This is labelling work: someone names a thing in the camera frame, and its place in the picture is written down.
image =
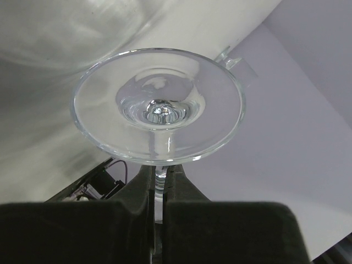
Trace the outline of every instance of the wine glass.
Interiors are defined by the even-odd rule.
[[[81,78],[71,103],[74,122],[110,155],[156,166],[162,201],[168,166],[217,151],[243,119],[245,96],[226,65],[178,49],[120,53]]]

